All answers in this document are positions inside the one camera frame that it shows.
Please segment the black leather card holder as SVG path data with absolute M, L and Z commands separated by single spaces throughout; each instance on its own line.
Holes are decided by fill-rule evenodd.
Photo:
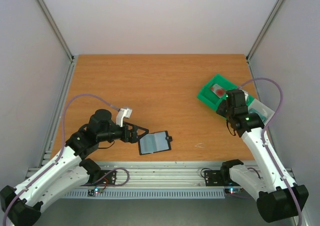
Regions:
M 139 154 L 142 156 L 170 151 L 172 149 L 172 141 L 173 138 L 169 135 L 168 131 L 146 134 L 138 142 Z

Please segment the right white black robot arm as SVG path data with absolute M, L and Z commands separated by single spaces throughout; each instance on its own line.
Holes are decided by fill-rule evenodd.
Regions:
M 245 92 L 241 89 L 226 91 L 226 99 L 217 112 L 247 145 L 262 175 L 262 178 L 255 177 L 242 161 L 233 159 L 222 163 L 221 180 L 227 185 L 241 186 L 256 201 L 258 212 L 267 223 L 298 217 L 297 224 L 301 225 L 309 192 L 305 185 L 296 183 L 281 163 L 260 116 L 249 112 Z

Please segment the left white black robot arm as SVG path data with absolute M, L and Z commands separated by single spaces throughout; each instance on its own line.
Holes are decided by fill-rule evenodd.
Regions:
M 89 159 L 102 142 L 137 143 L 149 133 L 147 128 L 125 122 L 131 109 L 119 110 L 116 121 L 106 109 L 98 109 L 87 124 L 73 133 L 60 151 L 25 181 L 0 191 L 4 226 L 33 226 L 42 213 L 69 191 L 81 186 L 114 185 L 106 177 L 111 170 Z

